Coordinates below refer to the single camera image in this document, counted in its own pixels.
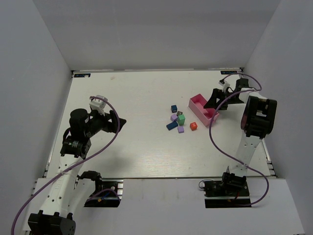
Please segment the dark blue wood block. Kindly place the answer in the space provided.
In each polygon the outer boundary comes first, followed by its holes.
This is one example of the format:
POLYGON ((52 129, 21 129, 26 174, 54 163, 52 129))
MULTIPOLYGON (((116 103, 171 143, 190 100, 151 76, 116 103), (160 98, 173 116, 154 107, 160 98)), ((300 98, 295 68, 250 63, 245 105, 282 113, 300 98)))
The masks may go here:
POLYGON ((176 127, 178 127, 178 123, 177 123, 176 121, 173 121, 173 122, 171 122, 171 123, 169 123, 169 124, 166 125, 166 128, 167 128, 169 131, 172 130, 172 129, 174 129, 174 128, 176 128, 176 127))

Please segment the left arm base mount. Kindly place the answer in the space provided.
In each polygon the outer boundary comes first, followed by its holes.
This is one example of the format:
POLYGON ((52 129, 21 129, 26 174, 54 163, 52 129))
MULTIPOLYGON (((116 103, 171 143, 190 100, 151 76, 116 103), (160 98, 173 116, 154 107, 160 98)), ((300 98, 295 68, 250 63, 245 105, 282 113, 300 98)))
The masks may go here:
POLYGON ((85 171, 79 176, 79 180, 92 181, 93 193, 84 204, 86 208, 117 208, 122 199, 123 180, 105 179, 99 172, 85 171))

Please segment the green hospital wood block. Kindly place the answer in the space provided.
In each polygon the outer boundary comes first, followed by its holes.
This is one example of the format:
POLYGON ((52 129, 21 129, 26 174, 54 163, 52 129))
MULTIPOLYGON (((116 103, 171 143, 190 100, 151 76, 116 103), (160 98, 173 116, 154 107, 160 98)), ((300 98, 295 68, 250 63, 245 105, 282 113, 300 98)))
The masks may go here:
POLYGON ((185 123, 185 116, 184 116, 184 114, 178 116, 177 122, 178 122, 179 126, 183 126, 184 125, 184 123, 185 123))

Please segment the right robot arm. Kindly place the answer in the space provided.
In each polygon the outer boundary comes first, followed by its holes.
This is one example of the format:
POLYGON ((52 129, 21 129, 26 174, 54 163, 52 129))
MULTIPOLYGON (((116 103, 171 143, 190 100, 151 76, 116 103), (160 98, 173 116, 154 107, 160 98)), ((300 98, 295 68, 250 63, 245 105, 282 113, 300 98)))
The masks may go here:
POLYGON ((240 123, 242 137, 235 156, 228 157, 234 164, 227 167, 221 182, 209 181, 204 184, 208 196, 238 197, 246 185, 247 171, 260 142, 269 135, 274 126, 277 101, 260 95, 261 86, 253 88, 249 85, 249 75, 236 81, 231 89, 225 78, 219 81, 222 89, 214 89, 204 108, 213 108, 214 115, 225 111, 230 104, 245 104, 240 123))

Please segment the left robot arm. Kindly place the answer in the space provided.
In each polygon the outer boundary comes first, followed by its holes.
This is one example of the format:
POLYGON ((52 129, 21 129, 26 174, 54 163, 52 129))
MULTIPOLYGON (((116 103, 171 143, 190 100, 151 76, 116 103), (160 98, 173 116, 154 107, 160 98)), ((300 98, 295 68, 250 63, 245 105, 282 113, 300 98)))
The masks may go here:
POLYGON ((116 133, 126 123, 113 111, 96 108, 90 113, 76 109, 70 113, 70 127, 64 132, 58 174, 37 213, 31 213, 28 225, 34 235, 72 235, 75 218, 94 192, 102 189, 101 174, 79 173, 91 147, 91 137, 100 131, 116 133))

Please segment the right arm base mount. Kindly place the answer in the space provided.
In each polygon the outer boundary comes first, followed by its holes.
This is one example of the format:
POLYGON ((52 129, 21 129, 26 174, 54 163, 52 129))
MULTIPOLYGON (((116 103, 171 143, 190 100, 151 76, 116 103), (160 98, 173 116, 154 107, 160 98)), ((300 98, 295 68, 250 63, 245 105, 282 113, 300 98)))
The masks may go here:
POLYGON ((251 207, 250 194, 247 183, 241 189, 227 191, 222 188, 221 181, 201 180, 198 184, 204 191, 206 209, 229 209, 251 207))

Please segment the red orange wood cube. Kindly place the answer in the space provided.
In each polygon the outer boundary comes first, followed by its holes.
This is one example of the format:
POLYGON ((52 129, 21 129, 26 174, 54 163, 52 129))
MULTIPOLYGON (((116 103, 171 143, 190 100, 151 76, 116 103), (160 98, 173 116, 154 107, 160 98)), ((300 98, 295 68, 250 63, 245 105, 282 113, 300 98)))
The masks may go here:
POLYGON ((197 130, 197 128, 198 128, 198 125, 197 125, 197 123, 196 123, 196 122, 192 122, 192 123, 190 123, 190 129, 191 129, 192 131, 197 130))

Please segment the small lilac wood block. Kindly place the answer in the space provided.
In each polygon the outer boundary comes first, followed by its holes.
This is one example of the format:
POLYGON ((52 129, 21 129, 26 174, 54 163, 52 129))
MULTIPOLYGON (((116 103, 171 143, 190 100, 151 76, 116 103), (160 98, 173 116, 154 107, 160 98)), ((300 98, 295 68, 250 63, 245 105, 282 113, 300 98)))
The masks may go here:
POLYGON ((178 133, 184 133, 184 127, 183 126, 178 127, 178 133))

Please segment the small dark blue wood cube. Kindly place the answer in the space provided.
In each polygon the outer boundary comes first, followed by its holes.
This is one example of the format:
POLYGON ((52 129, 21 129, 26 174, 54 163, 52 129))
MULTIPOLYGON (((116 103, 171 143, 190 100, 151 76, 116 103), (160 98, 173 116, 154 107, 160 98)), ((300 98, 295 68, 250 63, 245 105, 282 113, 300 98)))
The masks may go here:
POLYGON ((177 112, 177 106, 176 105, 172 105, 171 106, 171 112, 172 113, 176 113, 177 112))

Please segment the pink plastic box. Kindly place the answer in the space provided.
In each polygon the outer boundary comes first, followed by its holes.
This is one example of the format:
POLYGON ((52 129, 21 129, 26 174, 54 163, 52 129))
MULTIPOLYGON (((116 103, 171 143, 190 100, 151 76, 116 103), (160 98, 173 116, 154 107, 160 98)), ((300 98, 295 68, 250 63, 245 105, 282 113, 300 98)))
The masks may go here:
POLYGON ((205 127, 208 127, 215 112, 215 109, 205 109, 204 105, 206 103, 207 100, 201 94, 197 94, 196 96, 189 99, 188 107, 201 121, 201 123, 205 127))

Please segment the large lilac wood block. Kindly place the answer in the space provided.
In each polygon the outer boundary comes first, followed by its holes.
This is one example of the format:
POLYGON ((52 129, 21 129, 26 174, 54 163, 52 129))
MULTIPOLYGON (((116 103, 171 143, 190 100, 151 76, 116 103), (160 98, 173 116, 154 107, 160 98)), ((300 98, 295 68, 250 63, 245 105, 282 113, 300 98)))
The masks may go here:
POLYGON ((173 115, 171 115, 170 119, 171 119, 171 121, 177 121, 178 116, 176 114, 173 114, 173 115))

